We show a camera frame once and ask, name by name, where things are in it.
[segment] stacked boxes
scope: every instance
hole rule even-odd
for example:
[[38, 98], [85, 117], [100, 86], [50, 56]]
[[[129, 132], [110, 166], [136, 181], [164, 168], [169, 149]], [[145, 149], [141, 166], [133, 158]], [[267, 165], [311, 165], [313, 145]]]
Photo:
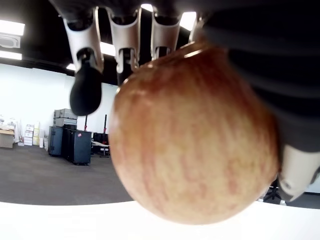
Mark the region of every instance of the stacked boxes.
[[35, 126], [31, 124], [27, 124], [25, 128], [25, 137], [24, 137], [24, 145], [32, 146], [33, 144], [33, 136], [34, 136]]
[[60, 109], [54, 111], [53, 126], [64, 128], [65, 125], [74, 126], [77, 129], [77, 119], [71, 109]]
[[39, 146], [40, 122], [34, 124], [33, 145]]

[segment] cardboard box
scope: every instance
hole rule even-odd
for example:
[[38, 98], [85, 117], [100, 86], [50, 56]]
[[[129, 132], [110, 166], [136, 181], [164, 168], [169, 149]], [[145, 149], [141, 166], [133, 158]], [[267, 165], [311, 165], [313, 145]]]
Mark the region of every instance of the cardboard box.
[[39, 121], [35, 122], [34, 129], [40, 129], [40, 122]]
[[27, 141], [27, 142], [24, 143], [24, 145], [25, 146], [32, 146], [32, 141], [31, 142]]
[[33, 145], [39, 146], [39, 138], [38, 137], [34, 137], [32, 143], [33, 143]]
[[33, 137], [34, 138], [38, 138], [39, 137], [39, 134], [40, 134], [40, 130], [39, 129], [34, 129], [34, 132], [33, 132]]
[[32, 131], [25, 131], [25, 137], [27, 138], [33, 138], [34, 137], [34, 133]]
[[12, 149], [15, 133], [11, 130], [0, 130], [0, 148]]
[[25, 130], [33, 132], [35, 130], [35, 125], [28, 124], [26, 126]]
[[32, 137], [24, 137], [24, 143], [25, 142], [32, 142], [33, 141], [33, 138]]
[[44, 147], [44, 139], [42, 137], [39, 138], [39, 146], [40, 148]]

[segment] apple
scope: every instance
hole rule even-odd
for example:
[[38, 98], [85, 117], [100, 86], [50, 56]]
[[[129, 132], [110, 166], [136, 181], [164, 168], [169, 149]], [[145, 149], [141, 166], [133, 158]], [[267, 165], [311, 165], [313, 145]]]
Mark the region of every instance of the apple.
[[279, 170], [273, 116], [228, 65], [227, 51], [206, 42], [149, 62], [125, 81], [109, 142], [132, 198], [182, 224], [239, 213]]

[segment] fluorescent light panel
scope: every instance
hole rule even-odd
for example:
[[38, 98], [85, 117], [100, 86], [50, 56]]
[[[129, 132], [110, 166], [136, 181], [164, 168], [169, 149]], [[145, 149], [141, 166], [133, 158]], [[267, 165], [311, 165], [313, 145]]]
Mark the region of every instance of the fluorescent light panel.
[[101, 53], [103, 54], [110, 55], [110, 56], [116, 55], [115, 46], [113, 46], [112, 44], [100, 42], [100, 49], [101, 49]]
[[23, 23], [0, 20], [0, 33], [22, 36], [25, 31]]
[[[142, 4], [141, 8], [148, 10], [149, 12], [154, 11], [151, 4]], [[197, 17], [197, 14], [194, 11], [183, 13], [180, 21], [180, 26], [191, 31], [192, 28], [194, 27], [196, 17]]]
[[0, 58], [22, 60], [22, 54], [10, 51], [0, 51]]
[[142, 4], [141, 8], [143, 8], [145, 10], [148, 10], [149, 12], [153, 12], [154, 11], [154, 9], [153, 9], [151, 4]]
[[75, 70], [76, 70], [76, 66], [75, 66], [73, 63], [70, 63], [70, 64], [66, 67], [66, 69], [69, 69], [69, 70], [71, 70], [71, 71], [75, 71]]

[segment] desk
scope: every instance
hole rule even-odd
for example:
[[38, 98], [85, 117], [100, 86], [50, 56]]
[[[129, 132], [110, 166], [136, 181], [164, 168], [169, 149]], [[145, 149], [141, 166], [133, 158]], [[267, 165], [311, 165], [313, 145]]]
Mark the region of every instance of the desk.
[[100, 143], [100, 142], [97, 142], [97, 141], [93, 141], [92, 143], [93, 143], [94, 146], [100, 146], [100, 147], [102, 147], [102, 148], [103, 148], [103, 155], [104, 155], [104, 156], [106, 155], [106, 148], [108, 148], [108, 150], [109, 150], [109, 146], [110, 146], [110, 145], [104, 145], [104, 144], [102, 144], [102, 143]]

